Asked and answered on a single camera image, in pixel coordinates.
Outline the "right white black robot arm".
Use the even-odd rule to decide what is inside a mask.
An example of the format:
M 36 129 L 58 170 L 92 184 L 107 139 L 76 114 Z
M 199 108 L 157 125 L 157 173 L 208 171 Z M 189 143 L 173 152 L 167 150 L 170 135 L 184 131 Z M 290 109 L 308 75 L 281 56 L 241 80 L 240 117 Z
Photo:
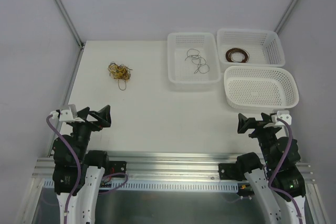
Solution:
M 236 159 L 236 175 L 246 179 L 266 223 L 305 223 L 306 186 L 296 164 L 301 157 L 288 111 L 261 114 L 261 120 L 238 115 L 237 132 L 248 130 L 258 141 L 263 160 L 254 152 Z

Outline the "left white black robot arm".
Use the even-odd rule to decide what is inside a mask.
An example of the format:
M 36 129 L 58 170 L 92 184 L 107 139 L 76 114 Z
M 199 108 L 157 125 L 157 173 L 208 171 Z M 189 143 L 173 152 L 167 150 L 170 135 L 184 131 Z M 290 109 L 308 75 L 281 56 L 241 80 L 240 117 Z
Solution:
M 110 106 L 77 111 L 70 104 L 52 111 L 46 122 L 57 135 L 52 146 L 53 182 L 60 222 L 94 223 L 100 183 L 109 173 L 110 163 L 106 151 L 87 148 L 92 132 L 111 126 Z

